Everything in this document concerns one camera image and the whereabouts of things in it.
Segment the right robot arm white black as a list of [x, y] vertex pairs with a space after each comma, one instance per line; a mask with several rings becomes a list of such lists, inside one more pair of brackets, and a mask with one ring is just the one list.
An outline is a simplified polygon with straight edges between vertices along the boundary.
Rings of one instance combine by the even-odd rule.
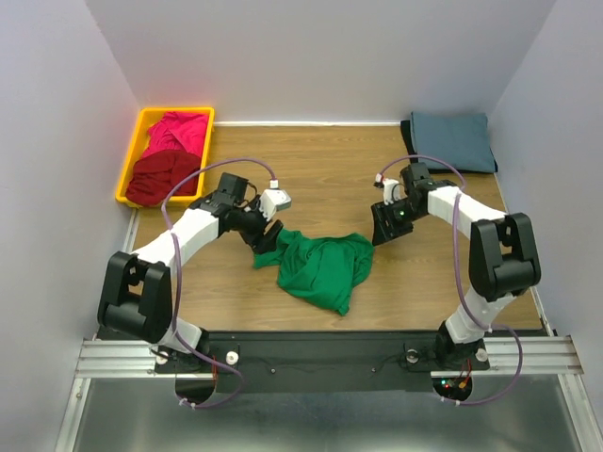
[[433, 179], [423, 163], [404, 167], [398, 179], [378, 173], [374, 185], [383, 198], [371, 206], [373, 245], [411, 233], [426, 216], [468, 238], [470, 285], [457, 289], [460, 305], [435, 334], [432, 357], [442, 369], [476, 358], [498, 315], [541, 280], [530, 218], [491, 208], [453, 182]]

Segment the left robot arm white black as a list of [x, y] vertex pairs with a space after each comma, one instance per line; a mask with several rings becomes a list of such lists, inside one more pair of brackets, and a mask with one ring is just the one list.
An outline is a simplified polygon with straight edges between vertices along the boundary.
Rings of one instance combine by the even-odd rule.
[[217, 189], [195, 200], [177, 221], [147, 245], [117, 251], [108, 260], [97, 321], [151, 345], [192, 354], [234, 372], [238, 355], [224, 363], [209, 354], [206, 330], [179, 317], [184, 264], [204, 246], [229, 232], [238, 233], [256, 254], [275, 250], [283, 224], [275, 215], [291, 205], [276, 181], [250, 200], [250, 182], [224, 173]]

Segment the green t shirt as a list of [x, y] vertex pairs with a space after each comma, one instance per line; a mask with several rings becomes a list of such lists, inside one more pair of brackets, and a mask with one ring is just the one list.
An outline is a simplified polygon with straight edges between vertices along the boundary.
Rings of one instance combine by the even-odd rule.
[[277, 285], [287, 294], [344, 316], [354, 288], [369, 276], [374, 246], [353, 233], [309, 238], [299, 231], [279, 232], [276, 249], [256, 254], [256, 269], [276, 266]]

